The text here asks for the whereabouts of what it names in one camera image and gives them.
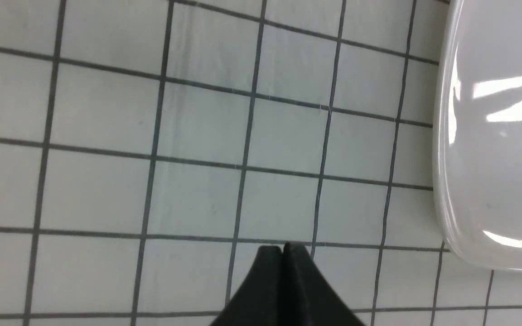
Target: grout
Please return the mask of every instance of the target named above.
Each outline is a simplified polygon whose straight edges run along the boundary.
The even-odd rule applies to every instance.
[[[58,84],[58,69],[60,66],[60,51],[62,48],[62,34],[64,29],[64,16],[66,15],[66,1],[61,0],[58,9],[58,23],[56,25],[56,39],[53,48],[52,75],[50,77],[48,110],[46,113],[45,129],[43,134],[41,163],[39,167],[38,187],[35,198],[34,227],[31,237],[31,249],[29,251],[29,270],[25,289],[24,314],[31,313],[31,301],[34,293],[35,266],[38,254],[39,227],[41,224],[42,204],[44,201],[44,184],[46,170],[48,168],[49,142],[52,134],[53,110],[56,101],[56,86]],[[24,317],[23,326],[29,326],[29,318]]]
[[[265,19],[265,11],[267,9],[267,0],[261,2],[261,21],[259,21],[259,31],[257,33],[257,46],[255,49],[255,64],[253,66],[253,81],[251,82],[251,99],[249,101],[249,116],[247,119],[247,130],[245,134],[245,148],[243,149],[243,167],[247,166],[249,159],[249,145],[251,143],[251,130],[253,128],[253,113],[255,112],[255,97],[257,95],[257,80],[259,78],[259,64],[261,62],[261,45],[263,44],[263,20]],[[231,299],[232,272],[235,266],[235,254],[237,251],[237,238],[239,236],[239,227],[241,223],[241,208],[243,204],[243,192],[245,191],[245,175],[246,168],[241,170],[241,179],[239,181],[239,193],[237,197],[237,210],[235,215],[235,229],[232,235],[231,256],[228,263],[227,288],[225,291],[225,305]]]
[[[439,296],[439,281],[440,281],[440,270],[442,269],[442,258],[443,258],[443,249],[444,249],[444,241],[440,246],[440,253],[439,253],[439,266],[436,270],[436,282],[435,282],[435,294],[432,299],[432,315],[430,317],[430,326],[433,326],[435,324],[435,313],[436,313],[436,301]]]
[[[166,27],[164,46],[162,49],[162,64],[160,82],[158,85],[158,100],[156,108],[156,117],[154,119],[154,135],[153,135],[153,146],[150,154],[150,167],[149,167],[149,179],[146,186],[146,197],[145,197],[145,210],[142,219],[142,229],[140,235],[140,243],[138,248],[138,260],[136,264],[136,277],[134,280],[134,292],[132,297],[132,317],[130,319],[130,326],[136,325],[136,313],[138,312],[138,300],[140,296],[140,282],[142,277],[142,266],[145,256],[146,246],[146,235],[148,231],[148,223],[150,216],[150,204],[152,200],[152,192],[154,185],[154,173],[156,171],[157,153],[158,153],[158,138],[160,136],[160,127],[162,120],[162,103],[164,101],[164,87],[165,87],[165,76],[166,69],[168,66],[168,49],[170,48],[170,33],[172,29],[172,13],[174,10],[174,1],[168,2],[168,12],[166,13]]]
[[[0,48],[0,53],[8,53],[8,52],[13,52],[12,54],[14,54],[14,55],[23,56],[26,58],[33,58],[34,56],[39,56],[39,54],[37,54],[37,53],[29,53],[29,52],[17,51],[17,50],[13,50],[13,49]],[[84,68],[90,68],[90,69],[95,69],[95,70],[102,70],[104,72],[114,72],[117,74],[124,74],[127,76],[148,78],[151,80],[161,80],[161,78],[162,78],[162,76],[155,75],[155,74],[149,74],[147,72],[138,72],[135,70],[118,68],[118,67],[114,67],[114,66],[105,66],[103,64],[96,64],[96,63],[92,63],[92,62],[85,62],[85,61],[74,60],[74,59],[70,59],[70,58],[60,58],[60,63],[70,64],[71,66],[76,66],[76,67],[84,67]],[[196,81],[190,81],[190,80],[182,80],[180,78],[174,78],[174,77],[164,77],[164,79],[165,79],[165,82],[176,83],[179,85],[193,86],[193,87],[208,89],[210,91],[221,91],[223,93],[251,97],[250,91],[243,91],[240,89],[216,86],[216,85],[211,85],[211,84],[201,83],[201,82],[196,82]],[[372,119],[378,119],[378,120],[387,120],[390,122],[398,121],[402,124],[420,126],[423,128],[432,128],[432,124],[428,124],[426,122],[419,122],[419,121],[414,121],[414,120],[403,120],[403,119],[397,119],[397,118],[392,118],[392,117],[386,117],[385,115],[380,115],[380,114],[366,113],[366,112],[362,112],[362,111],[355,111],[355,110],[349,110],[349,109],[341,109],[341,108],[333,107],[333,105],[331,105],[331,106],[321,105],[319,103],[309,103],[309,102],[305,102],[305,101],[297,101],[294,99],[286,99],[284,97],[264,95],[264,94],[255,94],[255,98],[264,99],[264,100],[268,100],[268,101],[275,101],[278,103],[286,103],[286,104],[290,104],[290,105],[309,107],[312,109],[327,110],[330,112],[338,112],[338,113],[356,115],[358,117],[372,118]]]
[[[488,281],[488,289],[487,289],[487,300],[484,304],[484,317],[483,317],[483,326],[487,324],[487,312],[489,310],[488,300],[491,297],[491,288],[493,287],[493,277],[495,276],[495,271],[491,270],[491,278]]]
[[[388,190],[386,192],[386,203],[384,205],[384,215],[382,220],[382,240],[380,246],[386,242],[386,228],[388,220],[388,209],[390,207],[390,196],[392,195],[392,181],[394,178],[394,164],[396,163],[396,148],[398,144],[398,128],[400,127],[400,116],[402,115],[402,105],[404,104],[404,93],[406,91],[406,74],[408,72],[408,55],[410,54],[410,42],[412,39],[412,30],[414,29],[414,16],[416,13],[416,0],[412,0],[412,11],[410,13],[410,25],[408,26],[408,36],[406,37],[406,58],[404,59],[404,72],[402,72],[402,89],[400,91],[400,101],[398,102],[398,112],[396,114],[396,127],[394,128],[394,143],[392,145],[392,157],[390,159],[390,175],[388,177]],[[380,285],[380,270],[382,269],[383,248],[379,249],[377,257],[376,278],[374,281],[373,299],[372,299],[372,317],[371,325],[374,325],[376,318],[377,293]]]
[[[331,83],[331,91],[329,93],[329,108],[332,108],[334,105],[334,96],[335,96],[335,87],[336,82],[338,80],[338,64],[339,64],[339,52],[342,44],[340,43],[340,39],[342,38],[343,32],[343,20],[346,15],[346,0],[342,0],[342,9],[339,14],[339,24],[338,24],[338,40],[335,48],[335,58],[333,60],[333,75],[332,75],[332,83]],[[313,260],[315,256],[315,241],[317,240],[317,228],[319,226],[319,201],[321,198],[321,188],[324,183],[324,171],[325,171],[325,160],[327,159],[328,152],[328,140],[329,140],[329,129],[331,128],[332,122],[332,111],[329,110],[328,119],[325,122],[325,133],[324,133],[324,144],[323,150],[321,151],[321,165],[319,167],[319,178],[317,181],[317,193],[315,194],[315,211],[313,218],[313,235],[311,236],[311,252],[310,256]]]

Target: dark grout line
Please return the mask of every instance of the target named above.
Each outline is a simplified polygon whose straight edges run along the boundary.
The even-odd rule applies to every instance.
[[[24,314],[31,313],[31,299],[34,291],[35,266],[38,253],[39,227],[41,224],[42,204],[44,201],[44,184],[48,168],[49,142],[52,135],[53,111],[56,101],[56,86],[58,84],[58,69],[60,66],[60,50],[62,48],[62,34],[64,29],[64,16],[66,15],[66,1],[61,0],[58,9],[58,24],[56,25],[56,39],[53,48],[52,75],[50,77],[48,109],[46,113],[45,129],[43,133],[41,163],[38,177],[38,187],[35,199],[34,227],[29,251],[29,270],[27,274],[27,286],[25,290]],[[29,326],[29,318],[24,317],[23,326]]]
[[[70,58],[60,58],[60,63],[69,64],[71,66],[82,67],[82,68],[90,68],[95,70],[102,70],[103,72],[114,72],[116,74],[124,74],[135,77],[148,78],[151,80],[159,80],[160,76],[156,74],[151,74],[148,72],[139,72],[137,70],[130,70],[125,68],[117,68],[114,66],[105,66],[103,64],[97,64],[92,62],[85,62],[81,60],[74,60]]]
[[[257,96],[257,80],[259,79],[259,63],[261,62],[261,45],[263,44],[263,20],[265,19],[265,11],[267,10],[267,0],[261,2],[261,22],[257,32],[257,45],[255,49],[255,64],[253,66],[253,81],[251,82],[251,99],[249,101],[249,115],[247,118],[247,129],[245,133],[245,147],[243,149],[243,167],[247,166],[249,159],[249,145],[251,143],[251,130],[253,128],[253,114],[255,112],[255,97]],[[241,170],[241,179],[239,180],[239,192],[237,196],[237,211],[235,214],[235,228],[232,235],[231,255],[228,263],[227,287],[225,291],[225,305],[231,299],[232,273],[235,266],[235,254],[237,250],[237,238],[239,236],[239,227],[241,223],[241,208],[243,204],[243,192],[245,190],[245,175],[247,170]]]
[[[488,310],[491,309],[491,307],[488,306],[488,300],[491,297],[491,288],[493,287],[493,278],[495,276],[495,271],[491,270],[491,278],[488,281],[488,289],[487,289],[487,300],[484,304],[484,317],[483,317],[483,326],[487,324],[487,313]]]
[[[439,281],[440,281],[440,271],[442,269],[443,249],[444,249],[444,241],[440,246],[439,266],[438,266],[438,269],[436,270],[435,294],[432,299],[432,315],[430,317],[430,326],[434,326],[434,324],[435,324],[436,301],[439,296]]]
[[[154,133],[152,150],[150,153],[149,179],[146,186],[145,210],[142,218],[142,228],[140,235],[140,243],[138,246],[138,258],[136,262],[136,277],[134,280],[134,290],[132,294],[132,317],[130,326],[136,326],[136,313],[138,312],[138,301],[140,296],[140,283],[142,277],[142,266],[145,257],[146,235],[148,231],[150,205],[152,201],[152,192],[154,186],[154,175],[156,171],[156,162],[158,154],[158,139],[160,137],[160,128],[162,120],[162,105],[164,102],[164,87],[166,84],[166,69],[168,67],[168,52],[170,48],[170,34],[172,33],[172,17],[174,10],[174,1],[168,2],[168,12],[166,14],[166,27],[164,36],[164,45],[162,47],[162,63],[158,84],[158,100],[156,107],[156,116],[154,118]]]
[[[416,13],[416,0],[412,0],[412,9],[410,13],[410,24],[408,25],[408,36],[406,37],[406,55],[404,59],[404,71],[402,72],[402,88],[400,91],[400,101],[398,102],[398,112],[396,114],[396,127],[394,128],[394,142],[392,144],[392,156],[390,159],[390,175],[388,177],[388,188],[386,191],[386,203],[384,205],[384,215],[382,220],[382,240],[380,241],[380,249],[377,257],[376,278],[374,281],[373,300],[372,300],[372,318],[371,324],[375,324],[377,294],[380,286],[380,271],[382,269],[383,246],[386,242],[386,230],[388,222],[388,210],[390,207],[390,197],[392,196],[392,186],[394,179],[394,164],[396,163],[396,149],[398,144],[398,128],[400,128],[400,117],[402,115],[402,105],[404,104],[404,93],[406,91],[406,75],[408,73],[408,55],[410,54],[410,43],[412,39],[412,30],[414,29],[414,16]]]
[[[335,97],[335,87],[338,81],[338,64],[339,64],[339,52],[342,44],[340,40],[342,39],[343,32],[343,20],[346,15],[346,0],[342,0],[342,8],[339,13],[339,24],[338,24],[338,37],[336,39],[336,48],[335,48],[335,57],[333,59],[333,74],[332,74],[332,82],[331,82],[331,90],[329,93],[329,108],[334,106],[334,97]],[[315,209],[314,209],[314,217],[313,217],[313,233],[311,236],[311,252],[310,257],[313,260],[315,256],[315,242],[317,241],[317,228],[319,227],[319,202],[321,200],[321,189],[323,188],[324,183],[324,172],[325,172],[325,160],[327,159],[328,152],[328,141],[329,141],[329,130],[331,128],[332,122],[332,113],[328,112],[328,118],[325,122],[325,133],[324,133],[324,142],[323,149],[321,150],[321,165],[319,166],[319,178],[317,181],[317,192],[315,194]]]

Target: toilet bowl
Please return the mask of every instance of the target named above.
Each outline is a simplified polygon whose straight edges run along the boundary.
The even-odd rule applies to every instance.
[[[451,2],[433,146],[450,250],[471,264],[522,270],[522,1]]]

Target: tile floor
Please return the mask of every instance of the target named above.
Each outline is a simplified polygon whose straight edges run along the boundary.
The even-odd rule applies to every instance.
[[[444,248],[446,0],[0,0],[0,326],[205,326],[300,241],[375,326],[522,326]]]

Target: bathroom floor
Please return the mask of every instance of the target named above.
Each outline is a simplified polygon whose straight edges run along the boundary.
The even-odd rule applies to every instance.
[[[522,326],[435,222],[444,0],[0,0],[0,326],[205,326],[298,241],[375,326]]]

